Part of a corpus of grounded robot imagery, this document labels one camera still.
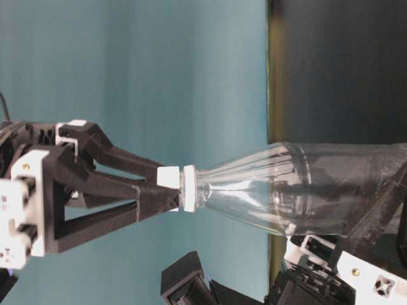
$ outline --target bolt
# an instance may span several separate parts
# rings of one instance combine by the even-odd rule
[[[353,274],[354,276],[359,276],[360,273],[361,273],[361,271],[360,271],[359,269],[357,269],[357,268],[352,269],[352,274]]]

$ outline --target bottle body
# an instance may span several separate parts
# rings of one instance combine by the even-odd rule
[[[346,235],[406,161],[405,150],[403,144],[273,144],[197,170],[196,207],[277,235]]]

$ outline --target teal wall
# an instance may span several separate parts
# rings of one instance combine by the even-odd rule
[[[96,121],[168,165],[266,144],[262,0],[0,0],[0,90],[15,120]],[[262,299],[266,233],[168,213],[32,259],[3,304],[162,304],[160,273],[197,249],[217,281]]]

